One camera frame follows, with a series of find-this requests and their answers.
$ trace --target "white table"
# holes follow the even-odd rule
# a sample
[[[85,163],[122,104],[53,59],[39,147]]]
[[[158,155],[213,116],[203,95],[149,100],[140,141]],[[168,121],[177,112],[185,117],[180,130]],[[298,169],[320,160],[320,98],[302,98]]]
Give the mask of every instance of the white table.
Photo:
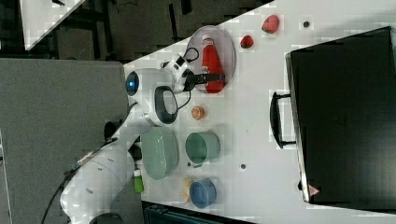
[[[61,0],[61,7],[51,0],[20,0],[23,38],[26,50],[32,49],[61,21],[78,8],[85,0]]]
[[[150,179],[143,169],[142,200],[254,223],[394,223],[396,217],[391,215],[304,203],[297,189],[300,180],[297,151],[277,146],[271,134],[269,107],[274,91],[288,91],[285,63],[288,52],[396,25],[395,10],[396,2],[388,0],[276,0],[219,25],[232,37],[237,51],[233,80],[219,94],[191,93],[191,102],[179,111],[177,121],[170,126],[177,134],[179,164],[161,181]],[[276,35],[261,30],[265,18],[272,14],[281,18]],[[305,29],[304,21],[310,21],[311,26]],[[239,48],[244,35],[254,38],[253,49]],[[188,41],[126,64],[125,74],[138,68],[159,68],[172,54],[183,53]],[[177,96],[180,104],[186,99],[187,93]],[[291,140],[294,136],[290,102],[288,99],[281,102],[283,132],[286,140]],[[193,120],[194,105],[202,105],[207,118]],[[186,138],[189,133],[205,130],[218,135],[220,156],[202,168],[190,168],[184,149]],[[247,165],[246,170],[240,168],[242,163]],[[183,204],[179,192],[186,175],[195,179],[209,177],[218,190],[217,201],[206,209]]]

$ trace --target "blue bowl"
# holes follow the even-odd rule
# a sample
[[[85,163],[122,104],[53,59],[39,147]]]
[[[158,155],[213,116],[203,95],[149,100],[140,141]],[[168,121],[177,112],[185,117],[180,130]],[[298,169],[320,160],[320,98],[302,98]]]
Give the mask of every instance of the blue bowl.
[[[190,198],[198,208],[206,208],[217,197],[215,185],[209,179],[195,181],[190,186]]]

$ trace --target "red bottle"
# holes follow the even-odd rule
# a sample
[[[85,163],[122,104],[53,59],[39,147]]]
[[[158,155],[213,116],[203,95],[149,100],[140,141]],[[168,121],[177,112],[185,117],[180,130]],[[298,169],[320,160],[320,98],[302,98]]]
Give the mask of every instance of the red bottle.
[[[202,67],[206,67],[209,74],[223,75],[219,55],[216,51],[213,39],[209,35],[204,35],[203,40],[204,50]],[[224,80],[211,81],[207,83],[206,91],[208,93],[218,93],[223,89],[223,87]]]

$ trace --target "screw hole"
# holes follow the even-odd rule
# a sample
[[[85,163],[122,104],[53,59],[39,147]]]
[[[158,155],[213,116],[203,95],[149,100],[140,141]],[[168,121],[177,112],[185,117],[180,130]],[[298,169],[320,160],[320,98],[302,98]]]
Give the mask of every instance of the screw hole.
[[[90,194],[93,194],[93,191],[91,189],[85,189],[87,190]]]
[[[311,23],[309,21],[305,21],[303,23],[304,28],[308,28],[311,25]]]

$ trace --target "light green bowl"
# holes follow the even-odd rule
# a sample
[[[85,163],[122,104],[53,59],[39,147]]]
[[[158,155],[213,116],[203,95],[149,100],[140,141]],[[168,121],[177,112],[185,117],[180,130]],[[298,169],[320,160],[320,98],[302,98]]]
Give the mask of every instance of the light green bowl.
[[[177,167],[177,140],[172,130],[159,127],[143,133],[142,157],[148,175],[154,180],[161,180]]]

